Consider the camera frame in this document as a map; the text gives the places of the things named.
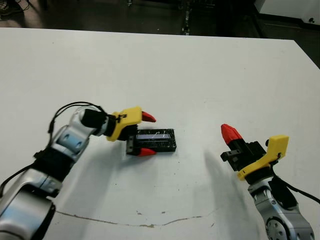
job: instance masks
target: black rectangular object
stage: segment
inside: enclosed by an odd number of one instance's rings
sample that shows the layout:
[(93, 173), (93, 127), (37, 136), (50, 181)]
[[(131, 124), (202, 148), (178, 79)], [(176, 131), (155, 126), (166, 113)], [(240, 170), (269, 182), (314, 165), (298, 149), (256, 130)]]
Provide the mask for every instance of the black rectangular object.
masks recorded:
[(126, 153), (139, 154), (141, 148), (156, 152), (176, 151), (176, 139), (173, 129), (140, 129), (136, 135), (129, 135), (126, 144)]

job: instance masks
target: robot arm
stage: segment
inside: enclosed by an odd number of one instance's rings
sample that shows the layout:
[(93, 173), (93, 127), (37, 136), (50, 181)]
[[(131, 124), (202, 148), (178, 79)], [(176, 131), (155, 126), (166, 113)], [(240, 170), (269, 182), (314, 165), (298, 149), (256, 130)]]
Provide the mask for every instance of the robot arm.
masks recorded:
[(286, 155), (289, 137), (270, 137), (265, 152), (257, 141), (246, 143), (237, 130), (227, 124), (221, 126), (221, 131), (230, 148), (230, 151), (221, 154), (221, 158), (224, 162), (228, 161), (234, 171), (238, 171), (239, 179), (250, 184), (248, 191), (263, 218), (268, 238), (314, 240), (314, 232), (301, 215), (288, 186), (304, 195), (308, 193), (293, 188), (273, 172), (273, 165)]
[[(49, 133), (53, 132), (57, 113)], [(81, 106), (73, 113), (69, 124), (50, 138), (45, 150), (34, 155), (34, 163), (1, 198), (0, 240), (41, 240), (44, 237), (56, 210), (47, 197), (58, 195), (63, 180), (88, 146), (91, 135), (125, 141), (127, 134), (136, 131), (142, 120), (155, 122), (140, 107), (122, 113), (108, 115), (93, 104)]]

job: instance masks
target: black cable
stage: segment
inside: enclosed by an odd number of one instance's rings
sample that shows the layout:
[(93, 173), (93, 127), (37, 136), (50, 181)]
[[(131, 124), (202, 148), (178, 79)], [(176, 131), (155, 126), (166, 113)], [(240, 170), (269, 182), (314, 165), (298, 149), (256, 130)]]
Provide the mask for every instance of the black cable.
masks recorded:
[[(55, 129), (55, 120), (57, 117), (59, 117), (65, 110), (69, 109), (69, 108), (72, 108), (72, 107), (83, 107), (83, 106), (94, 106), (96, 107), (97, 109), (99, 109), (101, 112), (103, 112), (105, 115), (108, 115), (101, 106), (98, 106), (98, 105), (95, 105), (91, 102), (87, 102), (87, 101), (75, 101), (75, 102), (71, 102), (69, 104), (66, 104), (62, 107), (60, 107), (54, 114), (52, 120), (50, 121), (50, 124), (49, 124), (49, 128), (48, 128), (48, 133), (49, 133), (49, 142), (46, 146), (49, 147), (50, 144), (52, 143), (52, 136), (53, 136), (53, 132), (54, 132), (54, 129)], [(0, 198), (3, 197), (4, 195), (4, 189), (5, 189), (5, 186), (7, 185), (8, 182), (10, 182), (11, 179), (13, 179), (15, 176), (23, 173), (24, 171), (28, 170), (29, 168), (31, 168), (33, 166), (33, 163), (20, 169), (19, 171), (17, 171), (15, 174), (11, 175), (10, 177), (8, 177), (6, 180), (3, 181), (3, 183), (1, 183), (0, 185)]]
[(57, 117), (59, 117), (65, 110), (69, 109), (69, 108), (72, 108), (72, 107), (76, 107), (76, 106), (94, 106), (96, 107), (97, 109), (99, 109), (101, 112), (105, 113), (105, 115), (108, 115), (101, 106), (98, 106), (98, 105), (95, 105), (91, 102), (88, 102), (88, 101), (75, 101), (75, 102), (71, 102), (69, 104), (66, 104), (62, 107), (60, 107), (54, 114), (52, 120), (50, 121), (50, 124), (49, 124), (49, 128), (48, 128), (48, 134), (49, 134), (49, 141), (48, 141), (48, 144), (47, 144), (47, 147), (50, 146), (50, 144), (52, 143), (52, 137), (53, 137), (53, 132), (54, 132), (54, 129), (55, 129), (55, 120)]
[(278, 162), (278, 160), (270, 163), (271, 173), (272, 173), (272, 175), (273, 175), (274, 178), (277, 178), (282, 184), (284, 184), (285, 186), (287, 186), (287, 187), (288, 187), (289, 189), (291, 189), (292, 191), (294, 191), (294, 192), (296, 192), (296, 193), (300, 193), (300, 194), (304, 195), (305, 197), (310, 198), (310, 199), (316, 201), (318, 204), (320, 204), (320, 199), (319, 199), (319, 198), (317, 198), (317, 197), (315, 197), (315, 196), (313, 196), (313, 195), (311, 195), (311, 194), (309, 194), (309, 193), (307, 193), (307, 192), (305, 192), (305, 191), (302, 191), (302, 190), (300, 190), (300, 189), (298, 189), (298, 188), (290, 185), (289, 183), (287, 183), (286, 181), (284, 181), (284, 180), (282, 180), (280, 177), (278, 177), (278, 176), (275, 174), (275, 171), (274, 171), (274, 165), (275, 165), (277, 162)]
[(31, 168), (32, 165), (33, 165), (33, 163), (28, 166), (25, 166), (24, 168), (20, 169), (15, 174), (11, 175), (6, 180), (4, 180), (3, 183), (1, 183), (1, 185), (0, 185), (0, 198), (2, 198), (4, 195), (4, 190), (5, 190), (5, 186), (7, 185), (7, 183), (10, 182), (10, 180), (13, 179), (15, 176), (17, 176), (17, 175), (23, 173), (24, 171), (28, 170), (29, 168)]

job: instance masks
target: white table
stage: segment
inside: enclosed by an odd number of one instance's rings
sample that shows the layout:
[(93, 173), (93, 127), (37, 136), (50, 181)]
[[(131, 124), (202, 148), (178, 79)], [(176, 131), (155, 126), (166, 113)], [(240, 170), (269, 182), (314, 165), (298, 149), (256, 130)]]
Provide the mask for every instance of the white table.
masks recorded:
[[(0, 46), (1, 181), (33, 161), (69, 102), (139, 105), (157, 118), (141, 128), (175, 129), (176, 152), (145, 159), (93, 136), (46, 240), (266, 240), (248, 184), (220, 158), (223, 123), (262, 145), (289, 135), (276, 173), (320, 196), (320, 70), (294, 41), (1, 28)], [(294, 195), (318, 238), (319, 206)]]

